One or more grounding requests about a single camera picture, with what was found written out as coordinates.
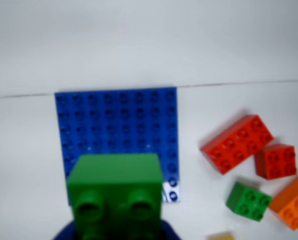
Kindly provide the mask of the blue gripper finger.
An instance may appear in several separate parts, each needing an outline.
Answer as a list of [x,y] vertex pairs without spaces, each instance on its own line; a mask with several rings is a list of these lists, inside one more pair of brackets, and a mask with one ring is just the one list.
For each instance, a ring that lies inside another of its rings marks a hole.
[[53,240],[74,240],[75,239],[75,224],[70,222],[53,238]]
[[165,220],[161,221],[161,239],[162,240],[181,240],[172,226]]

